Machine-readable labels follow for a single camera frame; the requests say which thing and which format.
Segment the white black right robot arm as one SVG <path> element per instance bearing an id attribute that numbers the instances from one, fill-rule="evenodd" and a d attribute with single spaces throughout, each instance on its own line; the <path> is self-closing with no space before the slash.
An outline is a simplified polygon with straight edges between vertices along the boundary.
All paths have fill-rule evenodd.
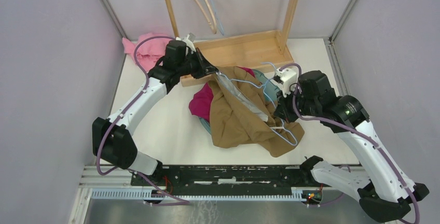
<path id="1" fill-rule="evenodd" d="M 300 165 L 303 185 L 321 183 L 339 190 L 355 199 L 376 222 L 404 222 L 405 216 L 414 211 L 415 223 L 419 223 L 418 202 L 429 190 L 411 180 L 395 163 L 359 100 L 350 95 L 338 96 L 320 70 L 301 74 L 291 68 L 279 68 L 274 80 L 282 86 L 275 115 L 287 122 L 319 121 L 350 148 L 366 172 L 366 176 L 358 177 L 312 156 Z"/>

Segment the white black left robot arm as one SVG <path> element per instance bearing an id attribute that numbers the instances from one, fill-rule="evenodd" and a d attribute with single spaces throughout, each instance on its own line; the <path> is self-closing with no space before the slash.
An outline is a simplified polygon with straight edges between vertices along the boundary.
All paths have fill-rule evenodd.
<path id="1" fill-rule="evenodd" d="M 143 174 L 151 186 L 162 182 L 162 162 L 140 151 L 132 134 L 152 107 L 164 98 L 183 76 L 201 79 L 218 72 L 189 39 L 170 38 L 164 56 L 153 68 L 143 71 L 145 82 L 124 106 L 107 118 L 92 123 L 92 152 L 99 162 Z"/>

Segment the brown skirt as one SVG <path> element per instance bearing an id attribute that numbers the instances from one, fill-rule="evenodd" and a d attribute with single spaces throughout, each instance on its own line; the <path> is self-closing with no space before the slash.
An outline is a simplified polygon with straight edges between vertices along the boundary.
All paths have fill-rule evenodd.
<path id="1" fill-rule="evenodd" d="M 209 84 L 209 86 L 211 87 L 211 89 L 215 89 L 215 87 L 212 86 L 212 81 L 214 79 L 215 79 L 215 74 L 207 82 Z M 222 119 L 218 116 L 211 117 L 211 119 L 213 119 L 213 121 L 210 121 L 210 128 L 211 128 L 212 142 L 213 142 L 214 146 L 217 146 L 220 148 L 234 148 L 234 147 L 238 147 L 238 146 L 242 146 L 242 145 L 249 145 L 249 144 L 260 145 L 256 142 L 252 142 L 252 141 L 248 140 L 248 137 L 246 136 L 246 134 L 242 132 L 244 130 L 244 128 L 239 126 L 238 120 L 233 119 L 232 125 L 227 126 L 225 121 L 228 120 L 229 118 L 231 118 L 230 112 L 226 112 L 225 119 Z M 268 151 L 269 154 L 275 158 L 280 157 L 280 156 L 292 151 L 292 150 L 287 150 L 287 149 L 283 149 L 283 148 L 276 148 L 274 150 L 275 153 L 271 153 L 269 150 L 267 150 L 267 149 L 265 149 L 265 150 Z"/>

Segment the magenta cloth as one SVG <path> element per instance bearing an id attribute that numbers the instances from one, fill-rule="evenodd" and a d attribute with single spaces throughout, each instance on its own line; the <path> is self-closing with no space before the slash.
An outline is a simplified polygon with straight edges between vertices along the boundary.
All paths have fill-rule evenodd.
<path id="1" fill-rule="evenodd" d="M 192 115 L 213 121 L 211 117 L 226 118 L 226 112 L 238 121 L 246 121 L 250 117 L 257 119 L 253 110 L 260 112 L 255 106 L 256 101 L 261 99 L 262 83 L 255 77 L 249 68 L 229 66 L 220 67 L 219 78 L 212 81 L 211 89 L 208 83 L 197 92 L 189 103 Z"/>

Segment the wooden clothes rack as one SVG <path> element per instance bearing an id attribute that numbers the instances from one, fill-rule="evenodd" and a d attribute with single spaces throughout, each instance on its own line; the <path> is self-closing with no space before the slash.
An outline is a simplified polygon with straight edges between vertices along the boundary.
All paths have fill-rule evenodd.
<path id="1" fill-rule="evenodd" d="M 219 31 L 220 21 L 218 20 L 214 3 L 212 0 L 203 0 L 206 7 L 203 7 L 198 0 L 194 0 L 201 9 L 204 17 L 213 34 Z M 174 36 L 179 36 L 175 15 L 171 0 L 165 0 L 167 11 L 170 17 Z M 226 37 L 215 40 L 196 42 L 195 47 L 199 48 L 208 60 L 217 66 L 240 66 L 257 69 L 261 72 L 269 72 L 272 69 L 270 64 L 286 65 L 293 61 L 287 47 L 287 39 L 291 30 L 292 22 L 298 0 L 289 0 L 282 30 L 271 30 L 252 34 L 245 34 L 233 37 Z M 183 87 L 204 84 L 207 77 L 192 79 L 190 76 L 181 77 Z"/>

